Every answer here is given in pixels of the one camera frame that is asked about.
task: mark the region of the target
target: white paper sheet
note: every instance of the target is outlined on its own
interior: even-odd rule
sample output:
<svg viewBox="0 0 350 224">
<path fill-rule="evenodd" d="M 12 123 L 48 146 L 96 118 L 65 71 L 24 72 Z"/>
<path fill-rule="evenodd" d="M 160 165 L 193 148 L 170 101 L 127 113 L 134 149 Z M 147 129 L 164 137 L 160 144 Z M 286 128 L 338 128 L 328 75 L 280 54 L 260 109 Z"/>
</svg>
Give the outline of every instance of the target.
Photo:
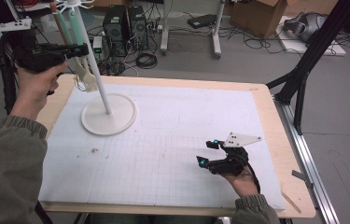
<svg viewBox="0 0 350 224">
<path fill-rule="evenodd" d="M 89 133 L 80 115 L 99 93 L 74 89 L 49 137 L 40 201 L 233 208 L 231 185 L 200 168 L 196 156 L 224 159 L 205 142 L 235 132 L 262 138 L 245 149 L 261 193 L 273 208 L 285 208 L 250 92 L 105 87 L 134 100 L 134 124 L 115 136 Z"/>
</svg>

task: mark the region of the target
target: black metal stand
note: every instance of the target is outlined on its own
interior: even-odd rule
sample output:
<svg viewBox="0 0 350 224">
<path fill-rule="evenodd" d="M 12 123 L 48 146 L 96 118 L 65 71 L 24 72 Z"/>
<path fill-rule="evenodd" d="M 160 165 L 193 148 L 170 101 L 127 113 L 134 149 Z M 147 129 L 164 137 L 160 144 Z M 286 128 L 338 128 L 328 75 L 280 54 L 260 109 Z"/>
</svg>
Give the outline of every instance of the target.
<svg viewBox="0 0 350 224">
<path fill-rule="evenodd" d="M 301 57 L 297 66 L 288 74 L 267 84 L 268 88 L 271 89 L 286 82 L 283 89 L 274 96 L 275 100 L 283 105 L 289 105 L 291 98 L 298 92 L 294 126 L 299 135 L 302 135 L 301 117 L 306 80 L 349 17 L 350 0 L 339 0 L 315 38 L 312 40 L 309 48 Z"/>
</svg>

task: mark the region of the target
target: wooden table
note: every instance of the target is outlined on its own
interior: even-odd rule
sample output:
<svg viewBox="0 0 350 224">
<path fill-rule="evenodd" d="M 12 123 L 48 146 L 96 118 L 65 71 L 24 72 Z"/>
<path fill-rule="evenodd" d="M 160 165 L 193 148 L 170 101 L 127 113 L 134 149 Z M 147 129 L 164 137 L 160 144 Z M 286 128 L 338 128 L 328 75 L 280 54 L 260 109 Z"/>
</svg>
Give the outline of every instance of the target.
<svg viewBox="0 0 350 224">
<path fill-rule="evenodd" d="M 250 91 L 254 97 L 262 128 L 266 137 L 279 186 L 286 203 L 286 209 L 277 211 L 279 217 L 314 217 L 315 207 L 305 183 L 293 176 L 293 170 L 300 171 L 287 134 L 279 118 L 273 98 L 263 84 L 197 81 L 180 79 L 160 79 L 142 77 L 102 77 L 103 82 L 112 84 L 186 87 L 232 91 Z M 64 75 L 59 79 L 60 87 L 50 96 L 46 107 L 41 111 L 38 121 L 43 123 L 49 134 L 65 106 L 75 85 L 75 76 Z M 98 203 L 42 203 L 47 211 L 93 212 L 93 213 L 131 213 L 131 214 L 171 214 L 228 217 L 232 209 L 189 208 L 164 206 L 137 206 Z"/>
</svg>

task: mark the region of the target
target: cardboard box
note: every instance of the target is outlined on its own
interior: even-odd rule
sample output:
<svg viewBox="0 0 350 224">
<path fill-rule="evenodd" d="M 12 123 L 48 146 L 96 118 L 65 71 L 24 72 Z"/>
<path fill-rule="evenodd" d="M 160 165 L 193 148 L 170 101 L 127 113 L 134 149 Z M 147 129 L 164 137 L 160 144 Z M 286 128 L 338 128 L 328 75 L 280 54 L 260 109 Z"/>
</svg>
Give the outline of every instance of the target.
<svg viewBox="0 0 350 224">
<path fill-rule="evenodd" d="M 329 15 L 338 0 L 302 0 L 297 4 L 287 7 L 286 16 L 295 17 L 300 12 L 317 12 L 323 15 Z"/>
<path fill-rule="evenodd" d="M 273 35 L 286 7 L 299 0 L 254 0 L 248 4 L 235 3 L 231 25 L 266 39 Z"/>
</svg>

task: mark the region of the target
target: fabric cuff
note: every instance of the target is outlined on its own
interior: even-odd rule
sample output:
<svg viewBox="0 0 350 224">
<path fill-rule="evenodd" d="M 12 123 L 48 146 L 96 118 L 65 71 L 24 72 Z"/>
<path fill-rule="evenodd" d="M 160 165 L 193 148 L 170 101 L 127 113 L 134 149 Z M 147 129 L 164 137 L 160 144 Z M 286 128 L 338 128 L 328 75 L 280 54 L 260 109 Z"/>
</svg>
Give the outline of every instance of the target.
<svg viewBox="0 0 350 224">
<path fill-rule="evenodd" d="M 250 195 L 247 197 L 239 198 L 235 201 L 235 205 L 236 205 L 236 210 L 239 210 L 239 209 L 244 210 L 246 208 L 268 206 L 268 203 L 264 195 L 258 194 L 258 195 Z"/>
<path fill-rule="evenodd" d="M 32 133 L 38 133 L 40 138 L 45 139 L 47 135 L 47 128 L 41 123 L 17 116 L 7 116 L 2 120 L 0 127 L 18 127 L 25 128 Z"/>
</svg>

